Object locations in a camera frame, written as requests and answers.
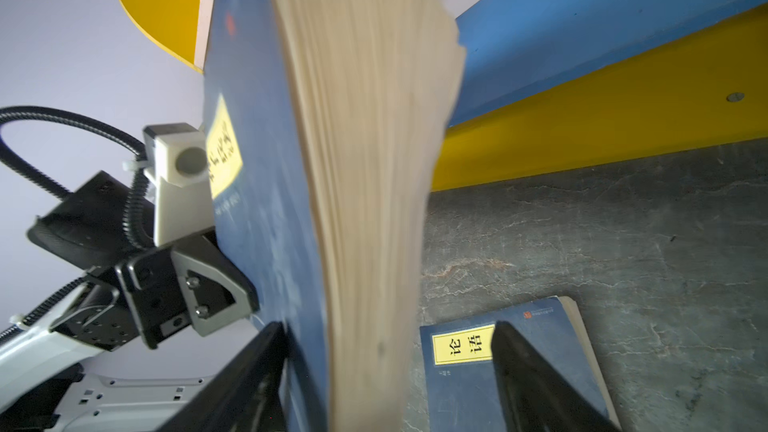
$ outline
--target blue board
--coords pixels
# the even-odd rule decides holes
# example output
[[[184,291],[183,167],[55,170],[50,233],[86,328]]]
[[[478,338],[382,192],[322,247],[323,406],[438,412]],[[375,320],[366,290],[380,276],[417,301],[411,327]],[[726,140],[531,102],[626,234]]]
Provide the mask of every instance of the blue board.
[[[210,130],[222,96],[242,169],[214,199],[222,252],[254,283],[254,324],[284,322],[289,430],[326,430],[326,306],[310,196],[270,0],[215,0],[205,63]]]
[[[506,430],[493,362],[480,360],[436,365],[432,342],[435,335],[492,325],[496,321],[512,324],[592,407],[608,417],[605,399],[571,321],[560,300],[552,297],[446,324],[421,327],[431,432]],[[457,354],[453,357],[467,357],[478,348],[490,347],[490,343],[482,343],[471,348],[470,338],[469,333],[456,336],[456,342],[452,342],[456,349],[451,352]]]
[[[711,26],[768,0],[480,0],[451,126]]]

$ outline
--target yellow title label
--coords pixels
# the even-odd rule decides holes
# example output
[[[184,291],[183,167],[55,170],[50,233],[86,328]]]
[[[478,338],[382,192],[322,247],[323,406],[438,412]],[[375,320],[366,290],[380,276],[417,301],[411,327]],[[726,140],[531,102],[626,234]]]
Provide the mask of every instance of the yellow title label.
[[[208,155],[210,194],[216,198],[230,186],[243,168],[243,158],[237,146],[235,130],[232,129],[232,120],[221,94],[216,104],[214,123],[211,124],[210,132],[205,139],[205,149]]]
[[[491,360],[491,337],[495,324],[432,336],[435,365]]]

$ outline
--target gray marble surface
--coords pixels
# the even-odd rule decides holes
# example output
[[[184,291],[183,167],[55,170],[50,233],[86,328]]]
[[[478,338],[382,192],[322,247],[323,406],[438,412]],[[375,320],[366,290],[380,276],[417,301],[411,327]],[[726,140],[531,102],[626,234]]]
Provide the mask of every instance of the gray marble surface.
[[[767,140],[435,193],[419,319],[567,295],[624,430],[766,430],[767,198]]]

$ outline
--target blue book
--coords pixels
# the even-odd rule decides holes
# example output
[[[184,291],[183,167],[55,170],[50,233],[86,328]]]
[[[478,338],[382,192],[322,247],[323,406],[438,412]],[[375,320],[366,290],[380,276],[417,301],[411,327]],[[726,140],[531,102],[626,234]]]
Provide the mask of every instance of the blue book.
[[[497,321],[512,324],[584,399],[619,427],[576,302],[550,297],[421,327],[431,432],[506,430],[491,356]]]

